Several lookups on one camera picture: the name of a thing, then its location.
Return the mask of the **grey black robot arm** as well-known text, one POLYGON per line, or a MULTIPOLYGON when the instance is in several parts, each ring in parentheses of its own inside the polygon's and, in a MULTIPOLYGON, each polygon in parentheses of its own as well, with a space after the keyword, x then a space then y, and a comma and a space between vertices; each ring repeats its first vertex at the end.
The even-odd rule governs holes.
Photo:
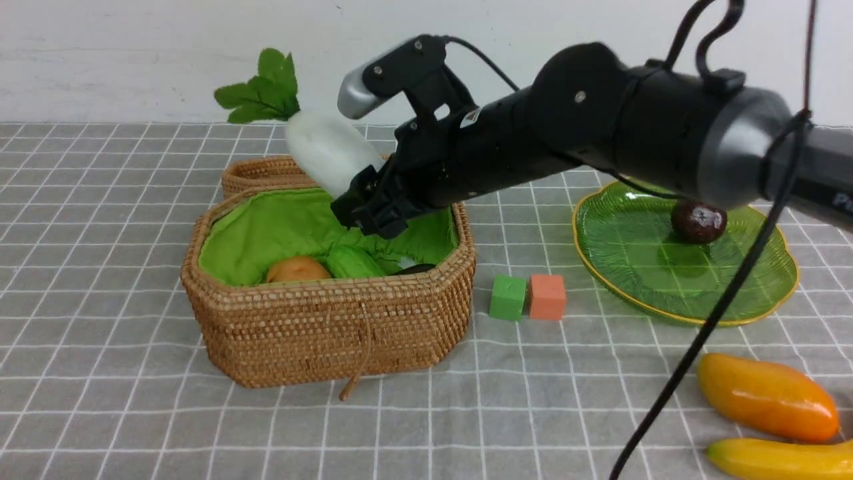
POLYGON ((331 209, 345 227, 393 238, 409 219, 580 166, 725 210, 781 188, 793 115, 739 72, 716 85, 653 61, 627 67, 585 43, 551 57, 527 88, 478 106, 445 63, 447 43, 413 37, 345 76, 345 117, 399 93, 415 112, 387 161, 343 175, 331 209))

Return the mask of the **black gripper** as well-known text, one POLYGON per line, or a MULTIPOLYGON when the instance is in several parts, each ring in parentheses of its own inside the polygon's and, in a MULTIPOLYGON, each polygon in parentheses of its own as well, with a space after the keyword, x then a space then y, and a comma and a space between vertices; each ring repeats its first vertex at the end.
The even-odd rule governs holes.
POLYGON ((366 167, 332 201, 333 215, 365 236, 393 239, 426 213, 577 168, 578 159, 537 139, 526 107, 527 95, 515 93, 436 131, 406 130, 386 167, 366 167))

